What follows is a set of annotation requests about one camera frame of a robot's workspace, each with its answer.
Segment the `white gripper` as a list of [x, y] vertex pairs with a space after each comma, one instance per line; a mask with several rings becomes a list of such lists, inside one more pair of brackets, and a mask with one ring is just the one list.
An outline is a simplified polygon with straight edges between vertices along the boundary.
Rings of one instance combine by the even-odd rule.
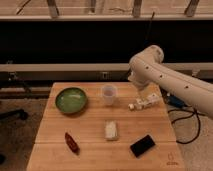
[[128, 76], [128, 80], [139, 90], [144, 90], [150, 83], [150, 81], [143, 75], [131, 72]]

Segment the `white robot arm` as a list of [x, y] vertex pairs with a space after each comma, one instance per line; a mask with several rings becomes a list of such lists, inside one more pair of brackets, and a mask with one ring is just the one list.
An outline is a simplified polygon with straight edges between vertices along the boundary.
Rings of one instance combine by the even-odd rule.
[[130, 59], [128, 80], [139, 91], [154, 82], [213, 120], [213, 84], [167, 68], [163, 59], [159, 46], [148, 46]]

